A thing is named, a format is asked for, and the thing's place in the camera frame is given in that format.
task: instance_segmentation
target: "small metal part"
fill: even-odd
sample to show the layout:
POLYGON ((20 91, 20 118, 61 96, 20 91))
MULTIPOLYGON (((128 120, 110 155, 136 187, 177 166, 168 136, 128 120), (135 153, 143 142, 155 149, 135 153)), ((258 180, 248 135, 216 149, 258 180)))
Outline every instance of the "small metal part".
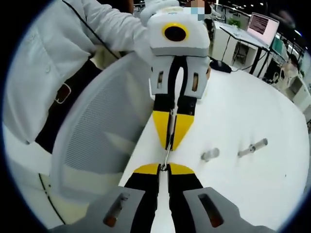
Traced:
POLYGON ((206 153, 203 153, 201 155, 201 159, 204 160, 205 162, 210 161, 213 158, 217 158, 219 156, 219 149, 218 148, 214 148, 212 150, 209 150, 206 153))
POLYGON ((247 154, 254 153, 255 151, 257 151, 260 148, 263 148, 263 147, 265 147, 267 145, 268 145, 268 140, 267 140, 267 138, 264 138, 261 141, 257 142, 256 144, 250 145, 249 148, 247 148, 246 150, 239 151, 238 152, 238 157, 241 158, 241 157, 243 157, 243 156, 245 156, 247 154))
POLYGON ((167 170, 167 160, 169 158, 169 154, 171 152, 171 148, 172 148, 172 145, 171 145, 171 141, 170 141, 169 145, 167 146, 167 153, 166 153, 166 156, 165 156, 165 159, 164 159, 164 163, 161 165, 161 171, 166 171, 167 170))

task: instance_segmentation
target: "gray gripper base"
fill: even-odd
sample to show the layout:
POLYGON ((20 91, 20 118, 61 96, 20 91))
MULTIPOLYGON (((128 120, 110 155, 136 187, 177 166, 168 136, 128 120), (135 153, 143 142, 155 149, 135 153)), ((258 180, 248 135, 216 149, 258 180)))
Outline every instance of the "gray gripper base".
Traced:
MULTIPOLYGON (((152 67, 153 72, 150 78, 152 95, 168 93, 169 73, 173 60, 174 56, 154 57, 152 67), (158 85, 160 72, 163 72, 162 83, 158 85)), ((209 57, 187 57, 188 79, 184 94, 185 96, 195 97, 199 100, 202 98, 207 85, 206 73, 209 62, 209 57), (192 86, 195 73, 198 75, 198 87, 197 90, 193 91, 192 86)))
POLYGON ((275 233, 264 226, 253 226, 241 218, 239 209, 228 199, 212 188, 202 188, 184 191, 188 202, 196 233, 275 233), (223 219, 222 225, 214 228, 207 211, 199 197, 207 195, 223 219))
POLYGON ((72 225, 63 225, 50 230, 52 233, 130 233, 138 205, 145 191, 116 187, 91 203, 86 216, 72 225), (105 217, 121 197, 127 197, 114 227, 104 224, 105 217))

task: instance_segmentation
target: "desk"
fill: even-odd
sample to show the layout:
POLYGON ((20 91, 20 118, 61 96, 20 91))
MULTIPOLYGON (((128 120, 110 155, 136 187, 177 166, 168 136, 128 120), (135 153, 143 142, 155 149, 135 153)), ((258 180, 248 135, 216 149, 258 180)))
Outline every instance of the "desk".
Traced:
MULTIPOLYGON (((179 71, 178 88, 182 76, 179 71)), ((303 114, 273 87, 244 71, 212 70, 206 93, 197 103, 192 127, 168 162, 193 169, 203 187, 214 188, 237 205, 246 221, 278 229, 297 207, 306 185, 309 138, 303 114), (263 138, 268 146, 238 159, 239 150, 263 138), (200 156, 214 147, 219 157, 204 163, 200 156)), ((164 157, 150 117, 119 185, 125 185, 139 166, 162 163, 164 157)), ((167 203, 168 195, 159 194, 158 209, 167 203)), ((170 212, 162 214, 162 225, 173 229, 170 212)))
POLYGON ((233 26, 230 26, 228 24, 224 24, 221 22, 215 22, 215 36, 214 36, 214 43, 213 43, 213 50, 212 50, 212 57, 217 60, 222 60, 223 54, 225 51, 224 59, 223 61, 227 63, 228 65, 233 64, 233 55, 234 50, 237 46, 237 42, 241 41, 241 43, 247 45, 249 47, 249 51, 246 57, 245 61, 245 67, 249 67, 252 64, 255 63, 256 60, 261 58, 257 64, 254 64, 254 69, 251 70, 251 68, 246 69, 247 72, 253 72, 253 75, 258 76, 262 78, 267 70, 267 67, 271 61, 271 57, 267 56, 267 53, 265 51, 260 51, 258 49, 259 46, 263 46, 263 44, 259 44, 259 41, 255 40, 253 37, 248 36, 247 38, 234 38, 230 36, 227 32, 224 31, 235 31, 237 29, 233 28, 233 26))
POLYGON ((300 75, 298 75, 292 83, 297 81, 301 83, 301 87, 294 96, 293 103, 299 108, 301 112, 304 113, 306 109, 311 105, 311 94, 309 92, 309 87, 300 75))

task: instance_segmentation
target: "black circle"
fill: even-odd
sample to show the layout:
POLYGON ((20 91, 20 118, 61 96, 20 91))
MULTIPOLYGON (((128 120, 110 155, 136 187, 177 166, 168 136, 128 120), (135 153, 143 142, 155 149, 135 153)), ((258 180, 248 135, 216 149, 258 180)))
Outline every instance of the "black circle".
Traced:
POLYGON ((168 38, 170 41, 183 41, 186 38, 186 32, 180 27, 172 26, 165 30, 164 32, 166 38, 168 38))

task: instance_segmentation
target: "belt buckle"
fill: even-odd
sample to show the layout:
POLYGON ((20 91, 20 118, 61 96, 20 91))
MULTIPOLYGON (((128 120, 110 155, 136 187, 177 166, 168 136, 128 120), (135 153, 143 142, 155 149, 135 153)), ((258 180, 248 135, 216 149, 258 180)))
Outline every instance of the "belt buckle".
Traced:
POLYGON ((61 88, 58 90, 58 92, 57 92, 57 95, 56 95, 56 98, 55 98, 56 103, 58 103, 58 104, 64 103, 65 100, 68 98, 68 96, 69 96, 70 94, 71 94, 71 88, 70 88, 70 86, 68 86, 66 83, 64 83, 64 84, 61 86, 61 88), (67 91, 68 93, 67 93, 66 96, 63 97, 63 98, 57 97, 57 96, 59 96, 59 93, 62 92, 63 87, 65 87, 65 88, 67 89, 66 91, 67 91))

